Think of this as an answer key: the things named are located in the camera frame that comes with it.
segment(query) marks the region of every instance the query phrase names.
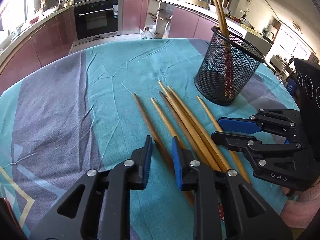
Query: floor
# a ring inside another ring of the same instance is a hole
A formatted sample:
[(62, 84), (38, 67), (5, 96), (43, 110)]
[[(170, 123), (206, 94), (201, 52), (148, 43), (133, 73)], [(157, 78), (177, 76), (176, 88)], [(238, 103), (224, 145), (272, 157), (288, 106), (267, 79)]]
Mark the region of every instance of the floor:
[(113, 42), (113, 41), (133, 41), (133, 40), (140, 40), (140, 34), (128, 34), (128, 35), (121, 35), (121, 36), (114, 36), (110, 38), (104, 38), (101, 40), (96, 40), (96, 41), (90, 41), (86, 43), (79, 44), (77, 46), (74, 46), (72, 48), (71, 54), (78, 52), (83, 49), (91, 48), (100, 44), (105, 44), (108, 42)]

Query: oven door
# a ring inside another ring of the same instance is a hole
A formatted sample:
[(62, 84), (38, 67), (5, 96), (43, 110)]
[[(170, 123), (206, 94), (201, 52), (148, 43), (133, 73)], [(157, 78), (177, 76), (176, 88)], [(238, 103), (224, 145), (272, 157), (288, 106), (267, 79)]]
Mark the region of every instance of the oven door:
[(75, 20), (79, 42), (89, 37), (103, 37), (103, 34), (117, 32), (118, 0), (105, 0), (75, 7)]

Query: oven handle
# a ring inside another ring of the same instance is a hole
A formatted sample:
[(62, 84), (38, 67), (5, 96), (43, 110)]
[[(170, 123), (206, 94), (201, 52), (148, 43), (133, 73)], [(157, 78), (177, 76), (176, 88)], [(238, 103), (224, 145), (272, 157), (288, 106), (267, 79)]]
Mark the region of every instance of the oven handle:
[(79, 14), (79, 16), (87, 15), (87, 14), (91, 14), (91, 13), (95, 13), (95, 12), (103, 12), (103, 11), (113, 11), (113, 7), (110, 8), (110, 9), (105, 9), (105, 10), (94, 11), (94, 12), (90, 12), (90, 13)]

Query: built-in oven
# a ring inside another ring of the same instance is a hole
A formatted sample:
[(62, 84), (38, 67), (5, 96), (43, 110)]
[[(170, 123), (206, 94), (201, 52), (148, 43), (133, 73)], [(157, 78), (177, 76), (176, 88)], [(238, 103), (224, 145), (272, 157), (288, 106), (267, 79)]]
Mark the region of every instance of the built-in oven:
[(123, 0), (82, 2), (74, 8), (76, 44), (121, 35)]

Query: label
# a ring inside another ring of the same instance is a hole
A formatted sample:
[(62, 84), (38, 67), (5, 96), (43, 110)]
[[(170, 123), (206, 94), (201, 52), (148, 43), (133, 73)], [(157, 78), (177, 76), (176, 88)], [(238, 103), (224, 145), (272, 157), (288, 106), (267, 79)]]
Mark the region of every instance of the label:
[(283, 180), (283, 181), (287, 181), (288, 179), (285, 176), (281, 176), (281, 175), (276, 175), (275, 173), (271, 173), (270, 177), (279, 179), (279, 180)]

